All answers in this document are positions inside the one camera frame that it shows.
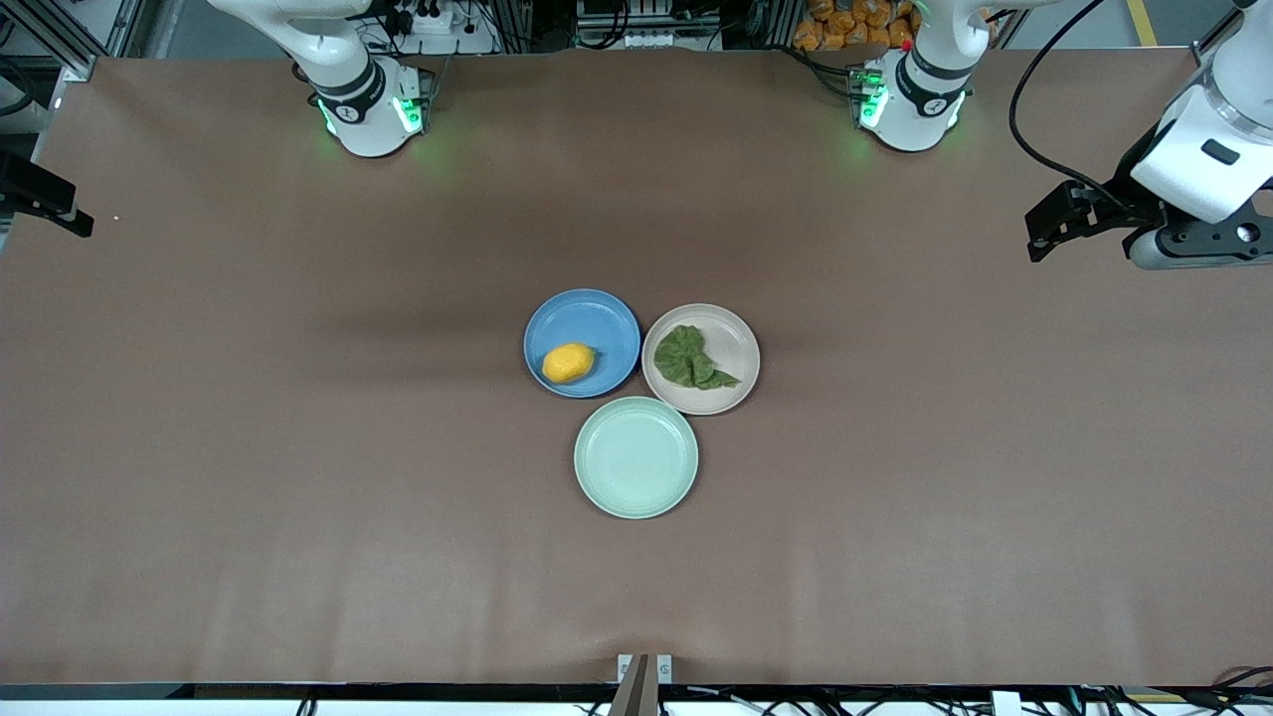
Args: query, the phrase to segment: blue plate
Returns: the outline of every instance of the blue plate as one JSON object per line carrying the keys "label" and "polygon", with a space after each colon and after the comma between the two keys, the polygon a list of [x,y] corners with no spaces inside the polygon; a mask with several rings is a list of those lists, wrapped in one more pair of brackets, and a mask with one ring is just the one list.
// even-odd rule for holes
{"label": "blue plate", "polygon": [[[563,343],[597,352],[592,372],[558,385],[544,377],[544,357]],[[544,302],[531,316],[522,343],[526,364],[540,385],[566,397],[596,397],[619,387],[640,358],[640,326],[628,306],[594,288],[575,288]]]}

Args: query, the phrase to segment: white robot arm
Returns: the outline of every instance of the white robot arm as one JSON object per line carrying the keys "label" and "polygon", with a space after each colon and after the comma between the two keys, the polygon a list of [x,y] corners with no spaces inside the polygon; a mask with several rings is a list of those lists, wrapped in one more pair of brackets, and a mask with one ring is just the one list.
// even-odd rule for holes
{"label": "white robot arm", "polygon": [[[1055,1],[994,4],[1037,8]],[[1096,185],[1071,171],[1074,180],[1026,214],[1031,260],[1072,238],[1133,228],[1124,248],[1144,269],[1273,261],[1273,222],[1250,201],[1273,176],[1273,74],[1264,71],[1273,68],[1273,0],[1236,1],[1244,9],[1241,28],[1123,157],[1114,178]],[[934,147],[957,121],[965,85],[989,42],[983,4],[918,0],[924,27],[914,47],[890,50],[857,75],[867,98],[855,106],[855,121],[895,149]]]}
{"label": "white robot arm", "polygon": [[1133,228],[1142,269],[1273,261],[1273,219],[1251,197],[1273,189],[1273,0],[1246,0],[1242,25],[1167,104],[1100,186],[1063,182],[1026,214],[1030,259],[1072,238]]}
{"label": "white robot arm", "polygon": [[[1059,0],[1003,0],[997,8],[1029,9]],[[858,122],[903,152],[937,145],[959,121],[965,87],[990,43],[981,18],[985,0],[918,0],[923,27],[909,50],[889,50],[867,62],[873,97],[858,107]]]}
{"label": "white robot arm", "polygon": [[209,0],[264,32],[297,61],[327,118],[327,131],[359,157],[390,154],[424,131],[428,75],[372,57],[346,20],[370,0]]}

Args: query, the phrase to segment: orange snack bag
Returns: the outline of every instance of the orange snack bag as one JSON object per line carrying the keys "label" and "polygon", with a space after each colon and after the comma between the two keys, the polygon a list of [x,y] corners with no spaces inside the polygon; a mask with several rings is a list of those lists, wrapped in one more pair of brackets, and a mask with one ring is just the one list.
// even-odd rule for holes
{"label": "orange snack bag", "polygon": [[887,27],[892,19],[892,4],[889,0],[866,0],[867,24],[871,27]]}
{"label": "orange snack bag", "polygon": [[831,17],[826,19],[827,32],[834,32],[836,34],[848,34],[853,25],[853,13],[848,10],[836,10],[831,13]]}
{"label": "orange snack bag", "polygon": [[808,0],[808,14],[822,22],[835,11],[835,0]]}
{"label": "orange snack bag", "polygon": [[822,42],[822,24],[812,20],[802,20],[796,25],[792,36],[792,47],[812,52]]}
{"label": "orange snack bag", "polygon": [[910,23],[906,20],[897,19],[889,23],[889,47],[901,47],[903,42],[914,39],[914,37],[910,34]]}
{"label": "orange snack bag", "polygon": [[845,45],[862,45],[867,41],[867,23],[858,23],[853,25],[849,34],[844,36]]}

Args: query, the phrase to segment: yellow lemon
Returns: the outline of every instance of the yellow lemon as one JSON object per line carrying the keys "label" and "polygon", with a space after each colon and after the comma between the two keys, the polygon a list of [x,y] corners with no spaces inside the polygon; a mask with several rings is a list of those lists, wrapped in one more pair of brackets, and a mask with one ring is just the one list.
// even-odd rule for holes
{"label": "yellow lemon", "polygon": [[582,343],[559,345],[544,357],[544,377],[555,383],[568,383],[588,375],[597,352]]}

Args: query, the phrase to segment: lettuce leaf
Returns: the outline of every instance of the lettuce leaf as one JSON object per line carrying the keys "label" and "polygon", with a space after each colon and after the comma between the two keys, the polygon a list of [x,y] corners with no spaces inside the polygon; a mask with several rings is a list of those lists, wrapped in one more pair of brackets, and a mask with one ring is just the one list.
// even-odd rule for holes
{"label": "lettuce leaf", "polygon": [[665,378],[685,387],[710,390],[738,385],[738,378],[717,369],[703,345],[703,331],[698,327],[676,326],[654,349],[654,367]]}

